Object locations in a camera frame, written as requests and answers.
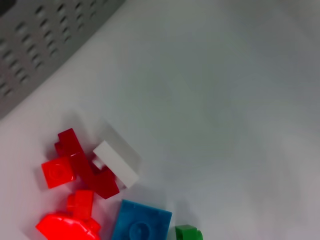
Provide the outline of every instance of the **blue lego brick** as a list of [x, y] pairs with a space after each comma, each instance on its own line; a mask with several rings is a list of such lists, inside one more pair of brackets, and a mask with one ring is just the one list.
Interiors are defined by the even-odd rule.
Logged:
[[122, 200], [112, 240], [166, 240], [172, 212]]

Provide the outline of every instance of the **lego brick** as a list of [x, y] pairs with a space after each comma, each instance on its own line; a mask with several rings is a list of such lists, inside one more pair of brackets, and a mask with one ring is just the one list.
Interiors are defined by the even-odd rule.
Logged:
[[81, 220], [91, 218], [94, 192], [91, 190], [77, 190], [75, 194], [69, 195], [67, 199], [67, 210]]
[[90, 217], [88, 220], [86, 220], [85, 224], [87, 225], [88, 229], [90, 229], [94, 233], [98, 233], [101, 229], [101, 225], [96, 220], [94, 220], [92, 217]]
[[172, 212], [122, 200], [112, 240], [166, 240]]
[[96, 221], [84, 222], [63, 214], [48, 214], [35, 227], [48, 240], [100, 240]]
[[58, 137], [60, 142], [57, 142], [55, 146], [58, 145], [60, 149], [63, 149], [67, 156], [72, 157], [84, 152], [72, 128], [59, 133]]
[[201, 231], [191, 225], [175, 227], [176, 240], [203, 240]]
[[70, 158], [74, 171], [81, 177], [84, 183], [104, 199], [108, 199], [120, 191], [115, 181], [115, 176], [107, 167], [94, 174], [84, 154], [76, 154]]
[[135, 171], [106, 141], [103, 141], [93, 152], [127, 188], [130, 188], [139, 179]]
[[47, 161], [41, 167], [49, 189], [76, 179], [76, 175], [67, 157]]
[[95, 157], [93, 160], [92, 160], [92, 163], [98, 168], [98, 169], [102, 169], [105, 165], [104, 162], [102, 162], [98, 157]]
[[103, 167], [93, 171], [78, 139], [72, 128], [58, 134], [58, 149], [69, 157], [72, 169], [84, 183], [102, 198], [107, 199], [119, 193], [115, 176], [112, 171]]
[[56, 151], [56, 153], [58, 154], [59, 157], [65, 157], [66, 156], [64, 148], [63, 148], [63, 146], [61, 145], [60, 142], [56, 142], [54, 144], [54, 148], [55, 148], [55, 151]]

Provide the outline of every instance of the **red lego brick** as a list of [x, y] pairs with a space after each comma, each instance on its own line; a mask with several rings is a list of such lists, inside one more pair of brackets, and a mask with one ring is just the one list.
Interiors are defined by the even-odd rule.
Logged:
[[85, 224], [91, 231], [95, 233], [98, 233], [101, 229], [101, 225], [92, 217], [90, 217], [87, 221], [85, 221]]
[[108, 199], [119, 193], [115, 176], [109, 168], [104, 167], [94, 174], [84, 153], [72, 156], [70, 163], [84, 183], [102, 198]]
[[76, 179], [68, 157], [47, 161], [41, 167], [49, 189]]
[[67, 156], [72, 157], [73, 155], [84, 152], [72, 128], [59, 133], [58, 137], [60, 142], [56, 144], [63, 149], [64, 154]]
[[59, 157], [65, 157], [66, 153], [64, 151], [63, 146], [60, 144], [60, 142], [56, 142], [54, 144], [54, 148], [56, 150], [56, 153], [58, 154]]
[[81, 220], [91, 218], [92, 205], [94, 202], [94, 192], [91, 190], [78, 190], [75, 194], [69, 195], [67, 199], [67, 210], [73, 216]]
[[91, 190], [104, 199], [119, 193], [115, 176], [109, 168], [100, 170], [96, 167], [93, 171], [72, 128], [59, 133], [58, 137], [60, 142], [56, 143], [56, 146], [59, 152], [69, 157], [72, 169]]
[[48, 240], [100, 240], [100, 225], [63, 214], [48, 214], [36, 226]]

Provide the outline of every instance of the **white table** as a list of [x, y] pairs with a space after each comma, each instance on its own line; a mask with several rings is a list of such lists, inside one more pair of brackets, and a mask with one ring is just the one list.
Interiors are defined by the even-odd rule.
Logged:
[[319, 8], [237, 2], [129, 0], [1, 121], [2, 239], [43, 239], [34, 225], [77, 188], [45, 188], [57, 133], [90, 151], [108, 126], [142, 160], [137, 185], [97, 198], [102, 239], [121, 198], [205, 240], [319, 237]]

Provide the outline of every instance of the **gray perforated panel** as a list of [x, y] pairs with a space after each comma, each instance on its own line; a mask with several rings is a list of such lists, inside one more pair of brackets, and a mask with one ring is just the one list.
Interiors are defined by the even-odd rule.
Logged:
[[125, 0], [18, 0], [0, 17], [0, 118], [81, 47]]

